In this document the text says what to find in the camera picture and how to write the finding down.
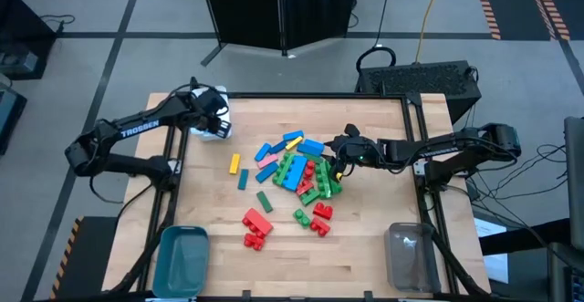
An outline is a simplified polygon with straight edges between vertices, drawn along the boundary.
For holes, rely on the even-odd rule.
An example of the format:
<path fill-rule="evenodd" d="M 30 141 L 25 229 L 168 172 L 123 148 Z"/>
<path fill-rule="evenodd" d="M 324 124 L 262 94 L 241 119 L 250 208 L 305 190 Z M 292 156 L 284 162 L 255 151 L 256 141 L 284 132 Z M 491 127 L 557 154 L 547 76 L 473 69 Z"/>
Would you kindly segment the dark monitor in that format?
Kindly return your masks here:
<path fill-rule="evenodd" d="M 584 119 L 564 119 L 571 243 L 584 251 Z"/>

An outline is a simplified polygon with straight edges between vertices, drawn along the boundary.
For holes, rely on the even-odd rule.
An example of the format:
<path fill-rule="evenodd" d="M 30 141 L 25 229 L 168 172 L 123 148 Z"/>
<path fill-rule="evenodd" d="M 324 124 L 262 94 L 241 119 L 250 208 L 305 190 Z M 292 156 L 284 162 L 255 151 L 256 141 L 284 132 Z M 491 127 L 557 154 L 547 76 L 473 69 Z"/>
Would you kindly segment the dark equipment case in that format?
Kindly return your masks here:
<path fill-rule="evenodd" d="M 0 83 L 0 156 L 4 155 L 27 99 L 6 84 Z"/>

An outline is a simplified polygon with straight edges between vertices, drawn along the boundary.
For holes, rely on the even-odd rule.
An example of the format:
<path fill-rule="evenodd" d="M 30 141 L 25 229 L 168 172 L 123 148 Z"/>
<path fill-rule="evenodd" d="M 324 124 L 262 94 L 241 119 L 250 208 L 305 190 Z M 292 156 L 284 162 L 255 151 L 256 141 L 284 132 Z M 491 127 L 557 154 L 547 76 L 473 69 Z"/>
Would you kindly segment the dark green block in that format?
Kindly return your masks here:
<path fill-rule="evenodd" d="M 273 211 L 273 207 L 263 191 L 258 192 L 256 197 L 266 213 L 271 213 Z"/>

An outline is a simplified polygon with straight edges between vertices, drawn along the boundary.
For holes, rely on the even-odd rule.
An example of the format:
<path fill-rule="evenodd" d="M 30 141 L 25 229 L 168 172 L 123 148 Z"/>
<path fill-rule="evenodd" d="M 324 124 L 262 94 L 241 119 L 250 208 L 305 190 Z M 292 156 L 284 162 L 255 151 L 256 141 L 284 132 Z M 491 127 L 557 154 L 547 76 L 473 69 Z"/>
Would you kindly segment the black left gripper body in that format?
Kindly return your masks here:
<path fill-rule="evenodd" d="M 229 111 L 226 94 L 215 88 L 197 89 L 193 92 L 194 115 L 197 120 L 222 119 Z"/>

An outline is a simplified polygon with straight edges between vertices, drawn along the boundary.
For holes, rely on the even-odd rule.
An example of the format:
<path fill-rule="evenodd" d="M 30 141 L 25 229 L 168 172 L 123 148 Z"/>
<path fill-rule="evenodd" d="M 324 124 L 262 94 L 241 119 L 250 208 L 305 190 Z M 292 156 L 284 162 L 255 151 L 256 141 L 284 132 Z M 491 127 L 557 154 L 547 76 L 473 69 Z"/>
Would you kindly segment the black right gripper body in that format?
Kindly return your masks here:
<path fill-rule="evenodd" d="M 380 169 L 381 163 L 380 151 L 377 144 L 364 136 L 354 124 L 347 124 L 344 130 L 346 142 L 337 153 L 344 153 L 347 156 L 347 166 L 357 165 Z"/>

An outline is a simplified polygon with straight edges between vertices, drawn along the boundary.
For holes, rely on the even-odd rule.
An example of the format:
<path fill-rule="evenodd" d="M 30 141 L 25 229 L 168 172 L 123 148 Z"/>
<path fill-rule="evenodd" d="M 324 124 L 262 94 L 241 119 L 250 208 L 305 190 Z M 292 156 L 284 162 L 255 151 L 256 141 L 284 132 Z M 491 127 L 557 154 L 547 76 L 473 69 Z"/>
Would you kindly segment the black mat with orange stripes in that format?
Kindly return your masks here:
<path fill-rule="evenodd" d="M 494 40 L 548 41 L 555 31 L 537 0 L 479 0 Z"/>
<path fill-rule="evenodd" d="M 563 38 L 584 41 L 584 0 L 550 0 L 550 9 Z"/>

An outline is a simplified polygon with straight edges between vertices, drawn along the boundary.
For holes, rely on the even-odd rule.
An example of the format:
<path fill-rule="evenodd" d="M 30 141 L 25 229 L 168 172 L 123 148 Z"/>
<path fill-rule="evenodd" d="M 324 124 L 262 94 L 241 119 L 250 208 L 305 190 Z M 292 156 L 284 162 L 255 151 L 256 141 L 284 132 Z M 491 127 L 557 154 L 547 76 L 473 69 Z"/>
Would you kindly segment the black floor bar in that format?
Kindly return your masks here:
<path fill-rule="evenodd" d="M 560 219 L 531 227 L 479 238 L 483 255 L 508 254 L 547 247 L 551 243 L 570 245 L 570 221 Z"/>

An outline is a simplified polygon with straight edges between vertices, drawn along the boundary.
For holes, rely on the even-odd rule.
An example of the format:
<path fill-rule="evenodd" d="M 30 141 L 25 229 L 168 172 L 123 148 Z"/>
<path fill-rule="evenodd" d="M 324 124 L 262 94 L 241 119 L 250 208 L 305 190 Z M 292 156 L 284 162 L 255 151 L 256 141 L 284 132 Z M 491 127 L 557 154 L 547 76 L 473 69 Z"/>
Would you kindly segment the thick blue block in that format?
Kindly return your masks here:
<path fill-rule="evenodd" d="M 297 151 L 319 157 L 325 149 L 325 145 L 318 141 L 305 139 L 297 146 Z"/>

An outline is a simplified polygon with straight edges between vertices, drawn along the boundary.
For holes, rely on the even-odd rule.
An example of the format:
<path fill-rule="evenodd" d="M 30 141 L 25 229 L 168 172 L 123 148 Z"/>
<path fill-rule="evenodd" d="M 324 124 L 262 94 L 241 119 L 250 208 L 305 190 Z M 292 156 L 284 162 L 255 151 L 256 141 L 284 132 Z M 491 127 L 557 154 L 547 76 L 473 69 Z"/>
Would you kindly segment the black cabinet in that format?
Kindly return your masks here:
<path fill-rule="evenodd" d="M 6 77 L 11 80 L 42 78 L 56 39 L 57 33 L 22 0 L 0 0 L 0 50 L 30 51 L 38 57 L 34 72 Z"/>

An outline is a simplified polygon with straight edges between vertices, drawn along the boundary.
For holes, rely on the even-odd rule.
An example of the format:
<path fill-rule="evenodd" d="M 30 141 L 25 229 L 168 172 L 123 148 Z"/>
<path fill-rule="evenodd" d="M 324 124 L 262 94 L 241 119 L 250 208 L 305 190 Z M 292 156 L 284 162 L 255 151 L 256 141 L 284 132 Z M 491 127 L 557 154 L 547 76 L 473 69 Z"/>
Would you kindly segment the teal plastic bin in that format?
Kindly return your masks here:
<path fill-rule="evenodd" d="M 162 232 L 152 283 L 158 298 L 197 297 L 204 289 L 210 241 L 200 226 L 175 225 Z"/>

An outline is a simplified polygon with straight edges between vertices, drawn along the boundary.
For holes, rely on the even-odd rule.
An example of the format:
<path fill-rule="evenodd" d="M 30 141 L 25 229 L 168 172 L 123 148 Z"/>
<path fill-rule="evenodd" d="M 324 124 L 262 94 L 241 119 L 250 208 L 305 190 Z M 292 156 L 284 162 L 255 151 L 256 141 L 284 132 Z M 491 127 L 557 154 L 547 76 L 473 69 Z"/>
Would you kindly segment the black metal table frame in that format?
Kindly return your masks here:
<path fill-rule="evenodd" d="M 324 237 L 303 228 L 293 216 L 298 197 L 271 181 L 248 179 L 237 188 L 229 173 L 234 153 L 240 165 L 257 173 L 256 153 L 264 143 L 302 130 L 315 141 L 330 141 L 347 124 L 370 139 L 403 139 L 418 130 L 405 121 L 397 99 L 348 94 L 273 95 L 265 99 L 230 99 L 232 136 L 200 141 L 192 136 L 182 167 L 175 223 L 202 227 L 210 238 L 210 260 L 203 294 L 207 297 L 396 297 L 387 280 L 383 236 L 393 223 L 419 218 L 410 171 L 392 175 L 358 168 L 331 200 L 334 212 Z M 263 191 L 273 207 L 266 213 L 256 194 Z M 242 223 L 256 209 L 273 230 L 261 251 L 244 246 L 252 233 Z"/>

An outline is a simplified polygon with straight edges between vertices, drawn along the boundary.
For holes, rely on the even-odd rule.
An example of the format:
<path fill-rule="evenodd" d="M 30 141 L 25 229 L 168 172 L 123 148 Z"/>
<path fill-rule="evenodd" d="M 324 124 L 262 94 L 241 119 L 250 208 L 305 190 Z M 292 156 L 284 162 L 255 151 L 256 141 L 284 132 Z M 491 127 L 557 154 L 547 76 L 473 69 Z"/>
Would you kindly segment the large blue stud brick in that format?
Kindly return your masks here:
<path fill-rule="evenodd" d="M 288 170 L 282 185 L 285 189 L 294 192 L 300 180 L 303 177 L 305 167 L 307 166 L 308 159 L 301 155 L 295 155 L 291 159 L 291 163 L 288 166 Z"/>

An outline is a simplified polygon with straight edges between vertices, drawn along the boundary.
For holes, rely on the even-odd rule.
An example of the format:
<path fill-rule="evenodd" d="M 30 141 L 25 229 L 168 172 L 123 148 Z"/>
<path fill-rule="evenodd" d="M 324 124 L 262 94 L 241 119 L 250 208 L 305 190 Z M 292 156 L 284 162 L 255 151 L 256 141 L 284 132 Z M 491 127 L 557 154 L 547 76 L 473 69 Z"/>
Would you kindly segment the black mat with yellow stripes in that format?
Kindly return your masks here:
<path fill-rule="evenodd" d="M 116 218 L 80 216 L 74 220 L 49 298 L 99 295 L 113 243 Z"/>

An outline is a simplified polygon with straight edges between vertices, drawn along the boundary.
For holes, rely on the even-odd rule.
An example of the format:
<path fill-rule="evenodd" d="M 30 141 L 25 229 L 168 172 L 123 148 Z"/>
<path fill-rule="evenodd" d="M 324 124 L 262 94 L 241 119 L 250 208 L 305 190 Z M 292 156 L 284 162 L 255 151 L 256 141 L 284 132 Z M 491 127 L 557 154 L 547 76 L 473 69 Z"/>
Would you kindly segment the grey equipment box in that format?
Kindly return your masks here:
<path fill-rule="evenodd" d="M 4 75 L 29 74 L 35 71 L 38 57 L 33 52 L 14 53 L 0 50 L 0 73 Z"/>

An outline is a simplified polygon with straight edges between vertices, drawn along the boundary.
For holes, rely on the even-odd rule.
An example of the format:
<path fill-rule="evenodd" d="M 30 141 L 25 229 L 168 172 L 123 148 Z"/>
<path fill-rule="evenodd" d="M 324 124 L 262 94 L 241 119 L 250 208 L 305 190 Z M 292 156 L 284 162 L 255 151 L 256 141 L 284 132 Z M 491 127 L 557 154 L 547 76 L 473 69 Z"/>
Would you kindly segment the black perforated computer case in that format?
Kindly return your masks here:
<path fill-rule="evenodd" d="M 364 68 L 355 91 L 366 94 L 444 94 L 452 124 L 482 97 L 476 67 L 465 60 Z"/>

